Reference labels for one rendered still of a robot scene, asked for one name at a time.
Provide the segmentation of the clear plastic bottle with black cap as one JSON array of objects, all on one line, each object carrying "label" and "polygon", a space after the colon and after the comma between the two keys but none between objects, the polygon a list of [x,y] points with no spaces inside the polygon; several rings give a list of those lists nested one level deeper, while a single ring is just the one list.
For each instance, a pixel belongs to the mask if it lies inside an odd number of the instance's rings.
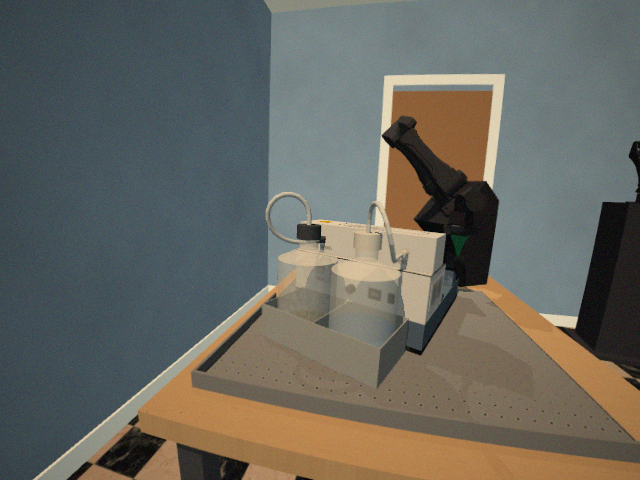
[{"label": "clear plastic bottle with black cap", "polygon": [[321,225],[297,224],[297,239],[299,248],[278,257],[278,309],[313,322],[329,313],[338,258],[318,248]]}]

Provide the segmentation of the clear plastic bottle with beige cap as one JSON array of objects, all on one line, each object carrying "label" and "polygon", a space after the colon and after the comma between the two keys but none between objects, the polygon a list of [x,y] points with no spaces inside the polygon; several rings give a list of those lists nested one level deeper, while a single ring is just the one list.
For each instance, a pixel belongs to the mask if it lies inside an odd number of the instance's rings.
[{"label": "clear plastic bottle with beige cap", "polygon": [[329,324],[381,347],[395,332],[401,273],[378,260],[382,233],[355,231],[355,258],[331,268]]}]

